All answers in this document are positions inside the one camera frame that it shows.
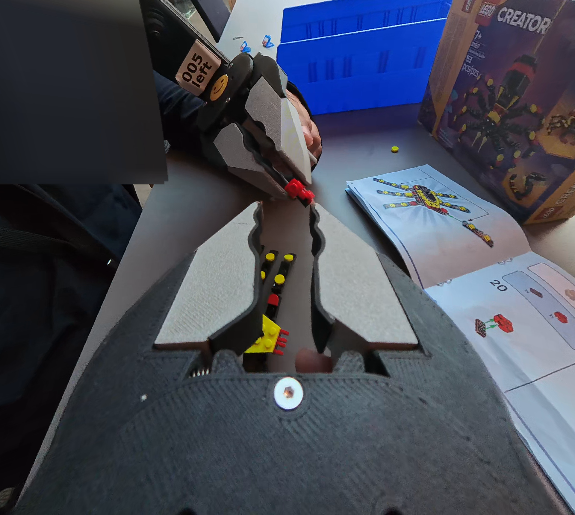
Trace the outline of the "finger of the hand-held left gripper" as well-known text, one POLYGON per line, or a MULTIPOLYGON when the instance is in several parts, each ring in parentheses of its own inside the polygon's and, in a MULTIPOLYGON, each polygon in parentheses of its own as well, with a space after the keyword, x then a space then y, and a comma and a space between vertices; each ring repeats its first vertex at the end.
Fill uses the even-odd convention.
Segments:
POLYGON ((264 161, 286 181, 293 178, 312 185, 312 159, 296 108, 260 76, 248 93, 246 127, 257 142, 264 161))
POLYGON ((213 145, 230 173, 274 198, 294 200, 285 189, 294 178, 294 130, 288 131, 287 144, 281 134, 276 139, 278 146, 260 125, 246 121, 228 124, 213 145))

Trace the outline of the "small red lego assembly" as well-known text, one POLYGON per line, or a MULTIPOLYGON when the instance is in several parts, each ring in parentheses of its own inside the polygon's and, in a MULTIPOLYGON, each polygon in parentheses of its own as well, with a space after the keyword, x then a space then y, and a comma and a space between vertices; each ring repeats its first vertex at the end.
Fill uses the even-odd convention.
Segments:
POLYGON ((304 206, 309 206, 314 202, 314 193, 295 178, 286 184, 284 190, 289 198, 298 200, 304 206))

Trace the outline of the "black yellow lego spider model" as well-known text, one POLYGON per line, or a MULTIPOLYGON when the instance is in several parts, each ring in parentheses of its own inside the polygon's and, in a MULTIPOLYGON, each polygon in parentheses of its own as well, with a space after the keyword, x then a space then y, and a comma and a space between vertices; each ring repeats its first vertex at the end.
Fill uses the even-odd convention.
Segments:
POLYGON ((243 354, 243 368, 249 373, 267 372, 269 356, 284 354, 289 332, 278 324, 278 315, 286 282, 296 259, 295 253, 282 254, 262 246, 259 268, 262 329, 259 337, 243 354))

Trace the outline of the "lego set cardboard box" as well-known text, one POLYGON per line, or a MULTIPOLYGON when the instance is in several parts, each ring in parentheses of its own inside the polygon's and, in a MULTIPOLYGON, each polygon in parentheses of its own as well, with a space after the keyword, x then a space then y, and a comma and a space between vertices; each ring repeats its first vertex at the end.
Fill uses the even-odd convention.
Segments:
POLYGON ((453 0, 420 124, 520 224, 574 216, 574 0, 453 0))

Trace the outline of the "person's left hand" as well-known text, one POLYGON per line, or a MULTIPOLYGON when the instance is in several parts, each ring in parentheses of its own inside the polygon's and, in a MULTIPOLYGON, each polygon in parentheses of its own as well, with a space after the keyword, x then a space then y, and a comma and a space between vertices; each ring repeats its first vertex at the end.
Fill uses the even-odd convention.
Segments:
POLYGON ((297 110, 308 151, 316 160, 319 160, 322 152, 322 144, 317 125, 312 120, 309 110, 304 106, 297 95, 287 90, 286 97, 297 110))

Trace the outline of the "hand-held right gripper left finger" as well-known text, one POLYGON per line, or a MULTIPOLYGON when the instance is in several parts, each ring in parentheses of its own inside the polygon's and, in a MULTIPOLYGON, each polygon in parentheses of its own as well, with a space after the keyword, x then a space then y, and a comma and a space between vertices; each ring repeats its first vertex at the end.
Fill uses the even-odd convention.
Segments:
POLYGON ((155 348, 241 356, 260 337, 262 220, 255 201, 196 249, 155 348))

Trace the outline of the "lego instruction booklet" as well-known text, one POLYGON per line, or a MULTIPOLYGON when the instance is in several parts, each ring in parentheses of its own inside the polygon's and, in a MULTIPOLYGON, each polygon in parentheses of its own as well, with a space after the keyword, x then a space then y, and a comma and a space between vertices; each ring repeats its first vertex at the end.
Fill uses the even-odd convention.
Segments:
POLYGON ((431 166, 348 181, 413 281, 473 345, 521 439, 574 510, 574 277, 431 166))

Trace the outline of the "person's right hand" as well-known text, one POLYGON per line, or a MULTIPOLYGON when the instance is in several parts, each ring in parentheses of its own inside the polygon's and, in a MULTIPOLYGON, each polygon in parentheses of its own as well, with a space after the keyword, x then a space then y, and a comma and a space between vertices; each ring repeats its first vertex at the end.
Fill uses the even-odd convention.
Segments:
POLYGON ((329 374, 332 373, 334 367, 330 356, 309 348, 301 348, 294 361, 298 374, 329 374))

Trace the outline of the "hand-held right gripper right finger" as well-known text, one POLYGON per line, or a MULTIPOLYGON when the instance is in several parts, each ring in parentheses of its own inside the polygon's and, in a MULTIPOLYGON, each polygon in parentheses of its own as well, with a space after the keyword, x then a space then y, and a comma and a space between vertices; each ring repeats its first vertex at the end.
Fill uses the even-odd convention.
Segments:
POLYGON ((376 250, 310 207, 311 325, 319 353, 411 351, 418 339, 376 250))

